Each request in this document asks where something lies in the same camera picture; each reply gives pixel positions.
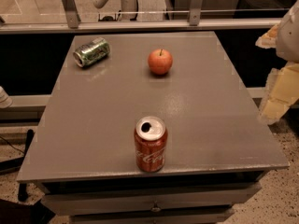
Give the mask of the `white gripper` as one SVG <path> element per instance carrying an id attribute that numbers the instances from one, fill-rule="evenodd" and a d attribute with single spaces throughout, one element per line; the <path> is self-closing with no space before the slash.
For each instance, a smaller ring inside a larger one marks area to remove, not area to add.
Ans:
<path id="1" fill-rule="evenodd" d="M 270 71 L 259 106 L 258 120 L 271 125 L 299 100 L 299 0 L 280 24 L 260 36 L 255 45 L 262 49 L 276 48 L 277 56 L 288 61 L 283 68 Z"/>

